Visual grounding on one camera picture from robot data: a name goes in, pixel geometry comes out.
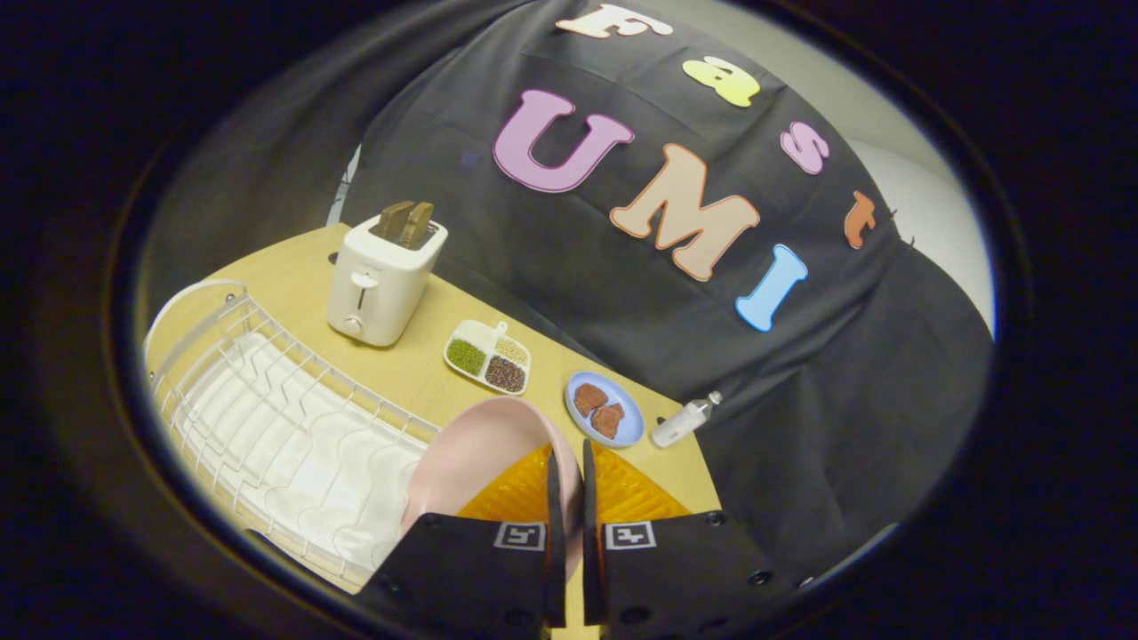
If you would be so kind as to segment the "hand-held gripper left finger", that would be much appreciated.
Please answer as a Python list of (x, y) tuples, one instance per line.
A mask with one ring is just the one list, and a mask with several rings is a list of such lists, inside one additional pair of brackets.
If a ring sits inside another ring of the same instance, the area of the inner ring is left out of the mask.
[(560, 489), (550, 453), (541, 520), (422, 514), (355, 601), (403, 635), (551, 635), (566, 621)]

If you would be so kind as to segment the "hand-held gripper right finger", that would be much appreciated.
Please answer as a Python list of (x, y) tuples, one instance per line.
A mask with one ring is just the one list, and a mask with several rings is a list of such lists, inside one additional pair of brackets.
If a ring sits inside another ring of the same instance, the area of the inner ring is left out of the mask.
[(582, 616), (602, 637), (765, 637), (797, 586), (728, 512), (604, 519), (615, 489), (582, 445)]

